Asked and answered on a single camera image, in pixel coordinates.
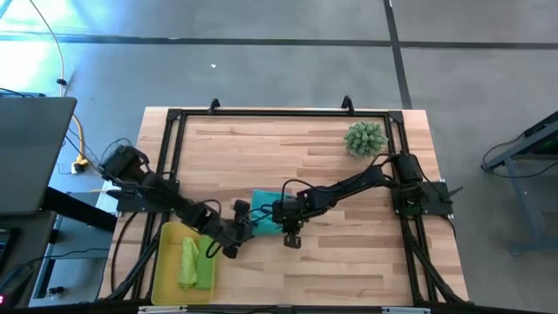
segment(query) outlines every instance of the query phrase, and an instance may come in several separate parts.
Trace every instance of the concrete floor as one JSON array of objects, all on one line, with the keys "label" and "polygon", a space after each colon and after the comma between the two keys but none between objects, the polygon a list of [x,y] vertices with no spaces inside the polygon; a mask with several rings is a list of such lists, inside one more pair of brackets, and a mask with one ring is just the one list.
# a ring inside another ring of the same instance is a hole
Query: concrete floor
[{"label": "concrete floor", "polygon": [[[55,31],[145,37],[389,39],[381,0],[36,0]],[[556,42],[552,0],[392,0],[401,40]],[[24,0],[0,30],[43,31]],[[391,48],[63,44],[68,95],[95,154],[137,138],[145,106],[339,106],[401,108]],[[0,86],[57,93],[53,43],[0,42]],[[558,55],[533,50],[403,49],[412,107],[428,112],[442,175],[455,195],[459,253],[477,304],[558,308],[558,252],[511,257],[527,226],[505,179],[479,169],[492,145],[556,110]],[[58,161],[75,158],[66,145]],[[545,174],[553,179],[556,172]],[[96,174],[54,173],[63,191],[101,186]]]}]

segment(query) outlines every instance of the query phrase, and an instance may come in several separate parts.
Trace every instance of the green cloth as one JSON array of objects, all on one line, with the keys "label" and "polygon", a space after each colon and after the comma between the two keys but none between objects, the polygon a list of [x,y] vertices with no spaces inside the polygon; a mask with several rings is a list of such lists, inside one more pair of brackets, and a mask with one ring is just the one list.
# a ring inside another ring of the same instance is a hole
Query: green cloth
[{"label": "green cloth", "polygon": [[198,257],[198,282],[195,284],[195,288],[199,290],[211,290],[211,286],[213,285],[213,267],[215,256],[213,258],[206,257],[206,251],[208,251],[209,245],[212,241],[213,239],[206,235],[200,236],[200,240],[198,241],[201,254]]},{"label": "green cloth", "polygon": [[[285,194],[285,199],[290,198],[290,195]],[[281,200],[280,192],[269,192],[254,190],[254,195],[252,196],[252,210],[260,208],[264,204],[272,204],[274,201]],[[265,207],[263,209],[271,210],[271,207]],[[266,215],[266,213],[261,210],[253,211],[250,214],[250,221],[259,219],[260,217]],[[267,215],[260,221],[255,223],[254,226],[254,236],[268,236],[268,235],[279,235],[281,234],[282,227],[273,221],[271,221],[271,215]]]},{"label": "green cloth", "polygon": [[189,289],[198,281],[196,263],[200,251],[196,247],[194,239],[185,237],[182,239],[182,267],[178,285],[182,289]]}]

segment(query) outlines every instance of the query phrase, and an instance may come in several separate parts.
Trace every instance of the floor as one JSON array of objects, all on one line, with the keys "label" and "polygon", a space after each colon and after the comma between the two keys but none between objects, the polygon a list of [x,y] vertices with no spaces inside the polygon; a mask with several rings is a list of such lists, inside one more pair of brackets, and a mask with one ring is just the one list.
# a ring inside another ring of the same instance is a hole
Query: floor
[{"label": "floor", "polygon": [[[508,182],[483,174],[479,164],[489,147],[556,110],[558,3],[391,0],[394,19],[386,16],[389,3],[36,0],[57,33],[77,35],[68,41],[100,35],[95,40],[129,43],[62,44],[68,95],[78,99],[76,114],[97,156],[116,138],[136,140],[145,106],[208,106],[218,98],[223,106],[337,107],[349,94],[359,108],[426,109],[440,171],[451,187],[465,187],[453,199],[471,300],[555,311],[558,252],[507,253],[509,243],[525,240],[526,225]],[[30,37],[22,32],[45,31],[27,1],[12,0],[0,31],[0,86],[57,95],[54,43],[39,35],[21,40]],[[385,44],[390,39],[427,44],[399,49]],[[475,44],[462,49],[466,43]],[[72,149],[60,153],[62,172],[75,159]],[[51,179],[63,191],[101,184],[94,173],[55,172]]]}]

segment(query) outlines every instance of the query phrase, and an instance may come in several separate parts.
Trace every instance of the teal cloth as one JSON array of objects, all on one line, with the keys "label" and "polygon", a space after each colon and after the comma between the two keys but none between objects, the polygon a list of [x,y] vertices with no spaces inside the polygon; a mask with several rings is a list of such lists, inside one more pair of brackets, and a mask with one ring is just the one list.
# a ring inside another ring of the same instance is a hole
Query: teal cloth
[{"label": "teal cloth", "polygon": [[[290,198],[292,196],[285,194],[285,198]],[[271,204],[274,201],[281,200],[281,192],[269,192],[254,190],[254,195],[252,196],[252,209],[260,208],[263,204]],[[266,213],[261,210],[254,211],[250,214],[250,221],[259,219],[260,217],[266,215]],[[270,236],[281,234],[281,225],[278,225],[271,221],[271,215],[262,218],[259,222],[256,222],[254,226],[254,236]]]}]

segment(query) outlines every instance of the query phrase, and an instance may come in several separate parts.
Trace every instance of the wooden table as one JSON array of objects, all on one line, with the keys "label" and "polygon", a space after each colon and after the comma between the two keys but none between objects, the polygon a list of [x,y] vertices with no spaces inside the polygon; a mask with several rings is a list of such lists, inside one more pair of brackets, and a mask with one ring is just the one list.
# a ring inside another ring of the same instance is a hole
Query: wooden table
[{"label": "wooden table", "polygon": [[[137,147],[147,154],[153,169],[167,109],[148,107],[139,131]],[[426,175],[437,180],[438,163],[426,112],[405,110],[403,114],[411,152]],[[232,217],[230,205],[239,198],[250,201],[254,189],[279,191],[290,178],[314,185],[336,183],[370,163],[347,154],[343,144],[348,126],[362,119],[190,116],[180,155],[180,193],[195,200],[218,199],[223,216]],[[174,138],[170,142],[168,151],[172,152]],[[386,166],[384,172],[391,170]],[[302,188],[293,183],[288,192]],[[126,216],[119,219],[109,256],[125,220]],[[138,214],[124,235],[116,262],[117,284],[138,258],[145,220],[145,214]],[[440,217],[425,216],[425,230],[433,264],[453,290],[467,299],[450,225]],[[306,223],[301,235],[301,249],[284,247],[282,235],[277,235],[243,244],[234,260],[222,256],[213,303],[412,304],[401,228],[387,188],[371,188],[340,201],[327,214]],[[101,297],[110,293],[110,263],[109,259]],[[153,261],[146,267],[142,294],[147,291],[152,265]],[[421,292],[427,296],[421,267],[418,276]]]}]

